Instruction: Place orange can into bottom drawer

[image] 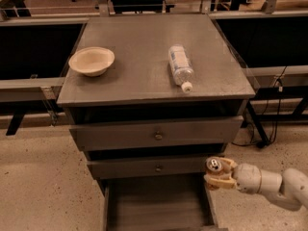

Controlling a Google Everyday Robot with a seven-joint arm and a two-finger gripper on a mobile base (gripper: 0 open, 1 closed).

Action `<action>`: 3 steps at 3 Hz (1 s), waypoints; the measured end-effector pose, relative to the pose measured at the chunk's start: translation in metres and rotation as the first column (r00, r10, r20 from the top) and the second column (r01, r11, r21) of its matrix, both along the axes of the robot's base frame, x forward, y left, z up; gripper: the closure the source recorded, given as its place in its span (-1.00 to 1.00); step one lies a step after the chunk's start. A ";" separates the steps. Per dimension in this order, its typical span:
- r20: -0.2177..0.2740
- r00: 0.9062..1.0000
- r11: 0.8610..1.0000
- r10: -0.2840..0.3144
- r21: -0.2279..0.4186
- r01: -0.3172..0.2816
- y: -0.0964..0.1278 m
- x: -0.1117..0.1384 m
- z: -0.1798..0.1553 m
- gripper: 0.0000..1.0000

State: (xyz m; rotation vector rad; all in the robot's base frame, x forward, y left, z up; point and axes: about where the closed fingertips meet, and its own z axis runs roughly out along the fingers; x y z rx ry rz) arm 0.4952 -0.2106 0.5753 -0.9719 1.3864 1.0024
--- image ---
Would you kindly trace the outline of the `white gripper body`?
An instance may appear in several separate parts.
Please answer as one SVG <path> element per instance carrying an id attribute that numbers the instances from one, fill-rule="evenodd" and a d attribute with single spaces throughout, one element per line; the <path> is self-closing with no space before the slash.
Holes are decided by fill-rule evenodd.
<path id="1" fill-rule="evenodd" d="M 240 193 L 255 194 L 260 189 L 261 171 L 254 165 L 237 165 L 233 171 L 233 178 Z"/>

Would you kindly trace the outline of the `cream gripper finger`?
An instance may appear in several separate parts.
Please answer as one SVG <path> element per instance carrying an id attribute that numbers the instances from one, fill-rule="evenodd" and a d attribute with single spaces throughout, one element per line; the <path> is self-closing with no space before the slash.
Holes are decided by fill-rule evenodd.
<path id="1" fill-rule="evenodd" d="M 221 167 L 224 171 L 232 171 L 238 164 L 229 158 L 216 157 L 216 160 L 221 164 Z"/>
<path id="2" fill-rule="evenodd" d="M 215 175 L 206 174 L 204 176 L 206 186 L 211 190 L 227 189 L 231 190 L 235 188 L 236 180 L 232 177 L 222 178 Z"/>

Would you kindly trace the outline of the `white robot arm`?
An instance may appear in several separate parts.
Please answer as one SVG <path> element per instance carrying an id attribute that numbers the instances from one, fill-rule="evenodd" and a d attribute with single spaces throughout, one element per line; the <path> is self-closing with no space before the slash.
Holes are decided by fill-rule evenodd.
<path id="1" fill-rule="evenodd" d="M 204 180 L 211 190 L 260 194 L 271 204 L 290 211 L 308 208 L 308 176 L 295 168 L 276 173 L 228 158 L 209 157 Z"/>

